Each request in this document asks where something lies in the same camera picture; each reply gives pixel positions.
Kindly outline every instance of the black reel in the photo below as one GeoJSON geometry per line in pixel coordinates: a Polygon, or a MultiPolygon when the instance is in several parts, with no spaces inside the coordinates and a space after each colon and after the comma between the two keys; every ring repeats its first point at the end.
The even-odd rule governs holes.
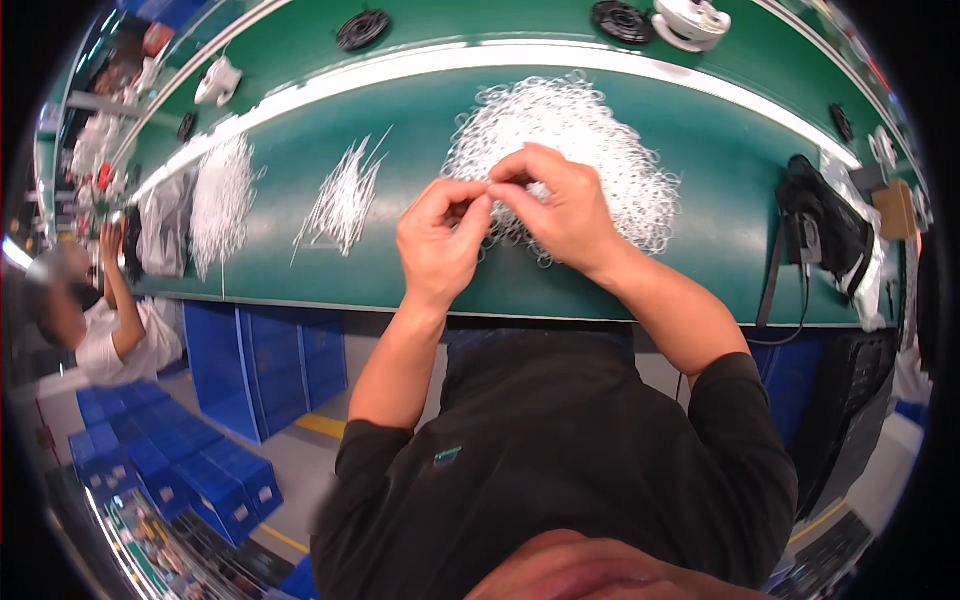
{"type": "Polygon", "coordinates": [[[853,126],[850,124],[850,119],[847,118],[847,113],[840,108],[840,105],[830,105],[830,117],[833,118],[833,125],[837,128],[843,141],[848,144],[851,143],[853,141],[853,126]]]}
{"type": "Polygon", "coordinates": [[[366,48],[387,31],[390,16],[383,9],[363,11],[347,21],[337,33],[337,46],[352,52],[366,48]]]}
{"type": "Polygon", "coordinates": [[[605,0],[593,5],[593,23],[607,36],[617,41],[639,46],[654,38],[654,26],[649,13],[617,2],[605,0]]]}
{"type": "Polygon", "coordinates": [[[190,139],[190,136],[193,135],[193,128],[196,125],[197,113],[187,112],[186,115],[183,116],[183,121],[180,122],[180,129],[177,131],[177,141],[182,144],[190,139]]]}

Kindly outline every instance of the person's left hand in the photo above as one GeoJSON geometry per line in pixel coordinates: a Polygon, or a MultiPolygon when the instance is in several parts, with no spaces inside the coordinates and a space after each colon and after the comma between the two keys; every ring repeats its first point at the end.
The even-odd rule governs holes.
{"type": "Polygon", "coordinates": [[[120,223],[107,221],[100,226],[100,255],[105,266],[116,264],[122,240],[123,226],[120,223]]]}
{"type": "Polygon", "coordinates": [[[396,246],[407,299],[446,312],[467,288],[490,229],[486,192],[482,181],[434,180],[400,217],[396,246]]]}

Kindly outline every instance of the power cord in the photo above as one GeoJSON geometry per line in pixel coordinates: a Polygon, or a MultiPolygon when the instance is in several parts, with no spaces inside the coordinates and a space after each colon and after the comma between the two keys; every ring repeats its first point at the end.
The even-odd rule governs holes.
{"type": "Polygon", "coordinates": [[[797,327],[797,330],[790,334],[790,337],[777,340],[774,342],[765,342],[762,340],[751,340],[747,338],[749,344],[757,344],[758,346],[782,346],[784,344],[789,344],[797,339],[797,336],[800,335],[800,332],[804,330],[804,321],[806,320],[806,309],[810,305],[810,264],[804,264],[804,310],[800,314],[800,326],[797,327]]]}

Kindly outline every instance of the person's right hand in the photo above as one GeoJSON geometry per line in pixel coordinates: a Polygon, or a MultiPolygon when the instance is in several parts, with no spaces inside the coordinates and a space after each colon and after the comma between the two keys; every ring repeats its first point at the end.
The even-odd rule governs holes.
{"type": "Polygon", "coordinates": [[[597,172],[570,162],[556,150],[527,143],[490,171],[487,194],[508,206],[538,242],[556,259],[593,276],[629,242],[610,217],[597,172]],[[541,204],[511,181],[544,183],[551,192],[541,204]]]}

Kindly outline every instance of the green workbench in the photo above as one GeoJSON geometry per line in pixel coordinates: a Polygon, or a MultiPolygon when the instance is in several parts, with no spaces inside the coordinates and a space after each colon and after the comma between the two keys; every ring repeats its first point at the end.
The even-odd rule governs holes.
{"type": "MultiPolygon", "coordinates": [[[[453,7],[449,3],[393,0],[382,4],[394,20],[374,51],[456,36],[477,41],[491,36],[557,38],[579,36],[594,42],[591,2],[534,0],[453,7]]],[[[865,136],[881,124],[846,75],[788,24],[749,0],[727,0],[718,8],[733,19],[731,32],[706,55],[690,55],[660,40],[643,56],[710,74],[749,89],[803,120],[838,136],[828,105],[838,102],[850,116],[857,141],[850,150],[873,162],[865,136]]],[[[235,38],[227,54],[244,71],[234,99],[225,108],[193,105],[190,78],[160,110],[184,114],[197,109],[198,132],[231,114],[244,114],[276,88],[349,58],[336,48],[335,30],[362,8],[295,0],[235,38]]],[[[432,73],[362,87],[297,108],[249,131],[254,170],[267,167],[256,184],[247,223],[247,246],[223,269],[211,266],[206,281],[191,272],[183,280],[145,277],[141,294],[281,304],[395,308],[403,276],[394,242],[396,220],[440,170],[454,117],[468,111],[479,85],[518,81],[531,75],[557,77],[562,67],[485,67],[432,73]],[[344,150],[358,138],[374,138],[394,126],[382,151],[390,155],[377,178],[363,238],[348,258],[331,249],[301,247],[290,267],[292,242],[317,198],[317,190],[344,150]]],[[[794,154],[816,164],[818,150],[796,133],[725,100],[679,85],[591,70],[589,78],[607,94],[615,116],[636,129],[644,146],[659,151],[661,166],[680,175],[683,214],[676,220],[664,264],[694,278],[719,297],[742,324],[756,320],[776,222],[773,191],[782,167],[794,154]]],[[[175,133],[148,123],[137,138],[131,164],[146,178],[178,148],[175,133]]],[[[897,278],[900,248],[891,248],[888,269],[897,278]]],[[[771,315],[773,324],[795,324],[803,301],[801,278],[793,267],[780,272],[771,315]]],[[[886,292],[880,308],[888,322],[886,292]]],[[[540,269],[523,248],[487,252],[473,283],[452,310],[471,314],[575,319],[630,319],[626,309],[564,266],[540,269]]],[[[856,324],[853,310],[833,289],[831,277],[815,272],[806,315],[809,324],[856,324]]]]}

